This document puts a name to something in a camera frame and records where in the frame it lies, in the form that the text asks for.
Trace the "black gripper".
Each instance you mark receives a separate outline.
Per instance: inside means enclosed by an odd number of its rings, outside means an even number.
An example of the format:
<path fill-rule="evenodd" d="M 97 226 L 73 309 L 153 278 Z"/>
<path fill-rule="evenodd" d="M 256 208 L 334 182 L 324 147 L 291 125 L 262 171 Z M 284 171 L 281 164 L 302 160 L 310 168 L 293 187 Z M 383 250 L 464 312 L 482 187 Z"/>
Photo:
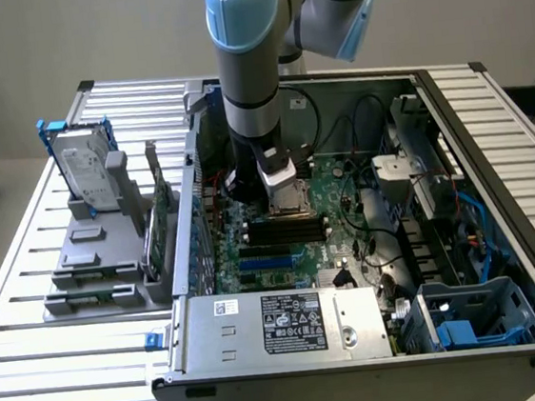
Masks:
<path fill-rule="evenodd" d="M 231 135 L 235 161 L 225 179 L 230 198 L 249 204 L 290 184 L 287 150 L 279 130 L 261 137 Z"/>

